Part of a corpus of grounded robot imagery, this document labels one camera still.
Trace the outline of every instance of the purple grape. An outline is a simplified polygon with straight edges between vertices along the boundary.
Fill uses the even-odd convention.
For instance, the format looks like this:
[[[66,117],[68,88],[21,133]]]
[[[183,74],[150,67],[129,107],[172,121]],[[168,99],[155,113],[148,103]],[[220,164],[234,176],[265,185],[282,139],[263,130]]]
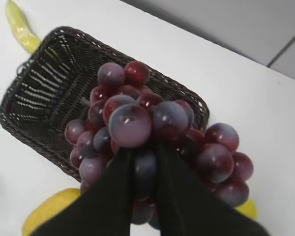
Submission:
[[[95,132],[105,126],[103,119],[103,109],[105,100],[95,102],[88,110],[88,119],[93,124]]]
[[[234,152],[232,157],[234,161],[234,170],[231,178],[242,181],[249,180],[254,171],[254,166],[250,158],[241,152]]]
[[[112,113],[108,127],[112,140],[119,147],[136,148],[149,139],[152,122],[144,108],[127,104]]]
[[[214,193],[231,207],[238,207],[248,200],[249,188],[245,182],[226,181],[219,184]]]
[[[106,169],[107,162],[99,155],[83,159],[80,165],[81,179],[87,184],[94,184]]]
[[[220,144],[206,144],[196,157],[199,174],[214,183],[225,181],[233,172],[234,162],[230,151]]]
[[[105,126],[101,128],[94,137],[93,145],[95,149],[104,156],[111,156],[112,149],[111,149],[111,140],[109,136],[108,127]]]
[[[96,154],[96,150],[93,146],[94,132],[87,131],[81,134],[77,141],[77,148],[80,151],[80,155],[83,158],[92,158]]]
[[[85,121],[82,119],[74,119],[67,124],[64,135],[68,142],[76,144],[79,136],[85,131]]]
[[[184,109],[175,102],[162,102],[153,109],[155,134],[167,140],[178,138],[188,127]]]
[[[145,202],[135,201],[133,203],[131,223],[142,225],[149,222],[153,217],[154,208],[154,206],[150,206]]]
[[[132,61],[124,68],[125,83],[141,88],[149,77],[147,66],[139,61]]]
[[[82,160],[83,160],[83,157],[80,154],[80,150],[77,147],[75,147],[71,151],[71,154],[70,154],[70,163],[71,163],[71,165],[78,169],[80,167],[80,164],[81,164]]]
[[[137,151],[134,159],[135,199],[144,201],[156,187],[156,156],[149,149]]]
[[[99,68],[97,79],[102,86],[118,88],[124,83],[123,68],[116,63],[106,63]]]
[[[236,130],[228,124],[217,123],[206,130],[207,143],[221,144],[230,151],[235,151],[239,145],[239,136]]]
[[[137,102],[145,109],[150,109],[151,107],[154,107],[163,102],[163,98],[155,93],[144,93],[140,95],[140,97],[137,99]]]
[[[137,104],[137,101],[128,95],[116,95],[107,100],[103,110],[103,119],[106,125],[109,124],[109,118],[112,113],[118,107],[125,104]]]
[[[195,119],[195,113],[194,113],[193,109],[190,107],[189,103],[187,103],[185,101],[177,100],[175,102],[184,109],[184,111],[186,112],[187,117],[188,117],[188,126],[191,126],[194,122],[194,119]]]
[[[136,87],[131,85],[123,85],[117,90],[117,94],[124,94],[132,97],[133,99],[138,99],[141,92]]]

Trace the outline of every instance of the woven pattern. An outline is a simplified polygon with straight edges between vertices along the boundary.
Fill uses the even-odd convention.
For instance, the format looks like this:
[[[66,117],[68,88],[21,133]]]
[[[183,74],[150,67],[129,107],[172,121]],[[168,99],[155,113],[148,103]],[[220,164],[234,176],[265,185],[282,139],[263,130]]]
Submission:
[[[88,99],[97,86],[97,71],[106,62],[125,66],[131,57],[69,27],[52,31],[31,58],[20,66],[0,105],[0,123],[22,143],[80,181],[70,165],[72,146],[65,140],[66,124],[86,118]],[[205,130],[209,110],[194,92],[149,68],[147,86],[165,100],[185,100],[195,111],[198,128]]]

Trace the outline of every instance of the grape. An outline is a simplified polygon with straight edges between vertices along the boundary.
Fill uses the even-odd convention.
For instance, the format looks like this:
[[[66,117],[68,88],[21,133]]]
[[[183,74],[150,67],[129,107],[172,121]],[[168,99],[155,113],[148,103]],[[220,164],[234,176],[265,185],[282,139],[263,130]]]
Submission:
[[[188,126],[191,126],[195,119],[195,113],[193,112],[193,109],[190,107],[189,103],[185,101],[177,100],[175,102],[185,110],[188,117]]]
[[[141,92],[136,87],[131,85],[123,85],[117,90],[117,94],[124,94],[132,97],[133,99],[137,99]]]
[[[160,230],[161,227],[159,225],[159,220],[158,220],[158,213],[157,213],[157,208],[154,210],[154,214],[152,216],[152,219],[148,223],[152,228],[156,230]]]
[[[140,88],[140,91],[141,93],[153,93],[153,91],[146,85],[143,85],[141,88]]]
[[[106,63],[99,68],[97,79],[102,86],[118,88],[124,83],[123,68],[116,63]]]
[[[85,122],[82,119],[70,121],[64,131],[65,138],[68,142],[76,144],[79,136],[86,131]]]
[[[135,199],[144,201],[156,186],[156,156],[149,149],[138,150],[134,159]]]
[[[249,180],[254,171],[250,158],[241,152],[234,152],[232,157],[234,160],[234,170],[231,178],[242,181]]]
[[[95,102],[88,110],[88,118],[95,127],[95,130],[98,131],[105,126],[103,119],[103,109],[105,105],[105,100]]]
[[[183,108],[175,102],[162,102],[153,109],[153,128],[161,138],[174,140],[188,126],[188,117]]]
[[[249,188],[245,182],[226,181],[219,184],[214,193],[231,207],[238,207],[248,200]]]
[[[220,144],[206,144],[196,157],[195,168],[214,183],[225,181],[234,169],[230,151]]]
[[[97,101],[107,100],[110,97],[111,93],[109,93],[109,89],[107,87],[98,86],[93,88],[92,92],[90,92],[90,103],[94,104]]]
[[[83,159],[80,165],[81,179],[87,184],[94,184],[106,169],[107,163],[103,158],[96,154],[93,158]]]
[[[144,93],[140,95],[137,102],[140,106],[149,109],[163,102],[163,98],[155,93]]]
[[[206,130],[207,143],[221,144],[231,151],[235,151],[239,145],[239,136],[236,130],[228,124],[217,123]]]
[[[106,125],[109,124],[109,118],[118,107],[125,104],[136,104],[137,101],[128,95],[116,95],[109,98],[104,106],[103,119]]]
[[[118,146],[136,148],[149,139],[152,122],[144,108],[127,104],[112,113],[108,127],[111,138]]]
[[[80,155],[83,158],[92,158],[96,154],[93,146],[94,132],[87,131],[81,134],[77,141],[77,148],[80,150]]]
[[[110,143],[109,130],[108,127],[105,126],[95,135],[93,145],[100,154],[111,157],[112,149]]]
[[[133,203],[131,223],[142,225],[149,222],[153,217],[154,208],[154,206],[150,206],[145,202],[135,201]]]
[[[82,160],[83,160],[83,157],[80,154],[80,150],[77,147],[75,147],[71,151],[71,154],[70,154],[70,163],[71,163],[71,165],[78,169],[80,167],[80,164],[81,164]]]
[[[125,83],[141,88],[149,77],[147,66],[139,61],[132,61],[124,68]]]

